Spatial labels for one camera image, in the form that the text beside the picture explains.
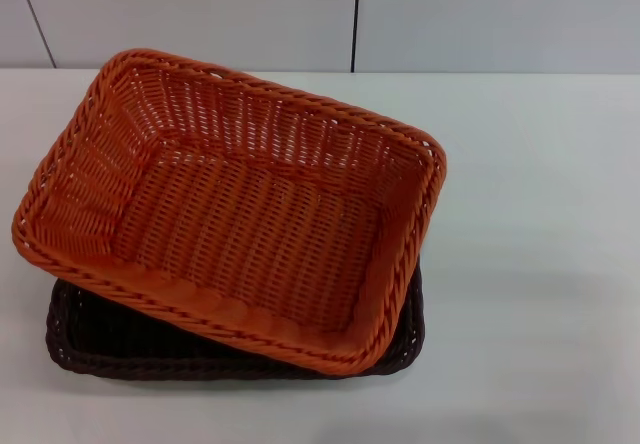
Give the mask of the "dark brown woven basket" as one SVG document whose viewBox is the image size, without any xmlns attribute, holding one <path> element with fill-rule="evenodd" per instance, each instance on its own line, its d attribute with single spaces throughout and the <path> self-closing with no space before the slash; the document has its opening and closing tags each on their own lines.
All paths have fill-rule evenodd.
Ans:
<svg viewBox="0 0 640 444">
<path fill-rule="evenodd" d="M 324 374 L 196 336 L 59 279 L 45 341 L 61 368 L 125 381 L 322 380 Z"/>
</svg>

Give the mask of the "orange woven basket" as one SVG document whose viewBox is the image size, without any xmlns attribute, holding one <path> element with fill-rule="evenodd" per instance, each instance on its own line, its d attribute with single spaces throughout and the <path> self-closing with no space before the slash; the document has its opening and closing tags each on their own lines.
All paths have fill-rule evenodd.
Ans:
<svg viewBox="0 0 640 444">
<path fill-rule="evenodd" d="M 101 297 L 345 376 L 388 348 L 445 177 L 420 129 L 133 49 L 90 84 L 11 234 Z"/>
</svg>

